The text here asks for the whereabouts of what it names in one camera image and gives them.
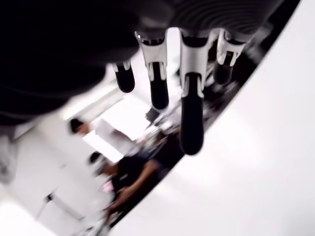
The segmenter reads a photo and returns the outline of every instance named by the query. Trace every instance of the person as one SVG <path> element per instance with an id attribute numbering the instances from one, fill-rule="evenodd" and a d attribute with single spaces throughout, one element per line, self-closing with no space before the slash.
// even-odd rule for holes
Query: person
<path id="1" fill-rule="evenodd" d="M 127 155 L 117 163 L 112 163 L 97 151 L 89 157 L 89 164 L 95 166 L 96 176 L 110 176 L 116 193 L 113 203 L 106 209 L 105 225 L 109 223 L 113 213 L 120 210 L 127 201 L 132 201 L 132 198 L 136 197 L 140 188 L 147 187 L 149 179 L 153 178 L 159 170 L 159 163 L 154 159 L 148 160 L 139 155 Z"/>
<path id="2" fill-rule="evenodd" d="M 92 122 L 84 122 L 79 118 L 73 118 L 70 121 L 70 130 L 74 134 L 81 135 L 87 135 L 95 130 L 96 135 L 114 147 L 122 155 L 137 152 L 138 145 L 136 142 L 100 117 Z"/>

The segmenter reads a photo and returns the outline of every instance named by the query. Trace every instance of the dark hair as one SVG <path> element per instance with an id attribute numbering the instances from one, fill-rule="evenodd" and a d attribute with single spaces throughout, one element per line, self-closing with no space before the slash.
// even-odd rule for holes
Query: dark hair
<path id="1" fill-rule="evenodd" d="M 77 128 L 82 124 L 83 122 L 80 121 L 78 118 L 73 118 L 69 123 L 71 132 L 75 134 L 77 132 Z"/>
<path id="2" fill-rule="evenodd" d="M 88 160 L 89 165 L 95 163 L 98 160 L 99 156 L 100 156 L 100 153 L 98 151 L 93 152 L 90 155 L 89 160 Z"/>

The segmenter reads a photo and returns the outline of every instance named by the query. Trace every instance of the black fingertip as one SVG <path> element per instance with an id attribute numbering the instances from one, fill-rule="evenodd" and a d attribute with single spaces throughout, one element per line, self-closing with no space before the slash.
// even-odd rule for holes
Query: black fingertip
<path id="1" fill-rule="evenodd" d="M 123 65 L 118 66 L 118 72 L 115 73 L 119 89 L 125 93 L 133 91 L 135 81 L 131 66 L 128 70 L 125 70 Z"/>
<path id="2" fill-rule="evenodd" d="M 169 97 L 167 89 L 167 81 L 161 79 L 159 62 L 153 62 L 154 80 L 150 81 L 151 86 L 151 101 L 152 105 L 162 110 L 168 106 Z"/>
<path id="3" fill-rule="evenodd" d="M 203 145 L 203 98 L 198 95 L 197 73 L 189 73 L 185 86 L 189 86 L 188 94 L 182 98 L 181 148 L 187 155 L 197 154 Z"/>
<path id="4" fill-rule="evenodd" d="M 219 85 L 226 85 L 232 79 L 233 66 L 220 65 L 217 61 L 213 69 L 213 78 Z"/>

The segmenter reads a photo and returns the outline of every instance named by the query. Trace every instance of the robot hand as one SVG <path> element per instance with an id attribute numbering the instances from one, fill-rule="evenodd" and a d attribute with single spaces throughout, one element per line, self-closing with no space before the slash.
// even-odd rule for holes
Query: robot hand
<path id="1" fill-rule="evenodd" d="M 168 105 L 166 31 L 181 29 L 182 127 L 186 154 L 203 144 L 203 87 L 211 30 L 221 28 L 214 80 L 229 83 L 245 44 L 283 0 L 14 1 L 2 18 L 0 124 L 55 110 L 99 83 L 114 64 L 122 91 L 142 48 L 152 105 Z"/>

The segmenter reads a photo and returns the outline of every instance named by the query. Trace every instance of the white table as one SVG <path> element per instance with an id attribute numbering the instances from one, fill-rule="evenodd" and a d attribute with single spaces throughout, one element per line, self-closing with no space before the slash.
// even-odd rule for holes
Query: white table
<path id="1" fill-rule="evenodd" d="M 315 1 L 303 0 L 203 150 L 110 236 L 315 235 Z"/>

